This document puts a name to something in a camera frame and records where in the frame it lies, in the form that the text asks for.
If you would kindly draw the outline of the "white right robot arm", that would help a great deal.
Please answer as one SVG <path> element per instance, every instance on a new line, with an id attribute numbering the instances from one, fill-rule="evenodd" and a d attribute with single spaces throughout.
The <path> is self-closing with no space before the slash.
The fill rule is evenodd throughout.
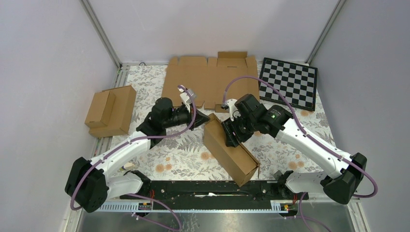
<path id="1" fill-rule="evenodd" d="M 222 104 L 230 117 L 223 121 L 226 146 L 237 147 L 255 132 L 268 134 L 285 142 L 309 157 L 322 169 L 319 174 L 297 174 L 287 171 L 278 177 L 278 195 L 289 199 L 295 193 L 324 193 L 333 201 L 348 204 L 364 174 L 367 158 L 342 151 L 304 127 L 298 127 L 291 112 L 279 105 L 267 109 L 252 94 L 240 99 L 228 99 Z"/>

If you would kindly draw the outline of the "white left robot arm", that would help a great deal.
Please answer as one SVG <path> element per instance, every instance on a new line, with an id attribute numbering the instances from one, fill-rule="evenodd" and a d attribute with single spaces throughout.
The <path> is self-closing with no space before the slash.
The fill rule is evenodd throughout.
<path id="1" fill-rule="evenodd" d="M 80 157 L 73 163 L 65 186 L 65 192 L 71 197 L 71 209 L 83 208 L 91 213 L 110 198 L 131 193 L 139 199 L 147 197 L 150 186 L 142 175 L 130 172 L 112 177 L 112 173 L 168 138 L 167 128 L 185 124 L 187 130 L 193 130 L 209 120 L 193 104 L 184 103 L 175 108 L 169 98 L 159 98 L 143 123 L 126 140 L 99 156 L 89 160 Z"/>

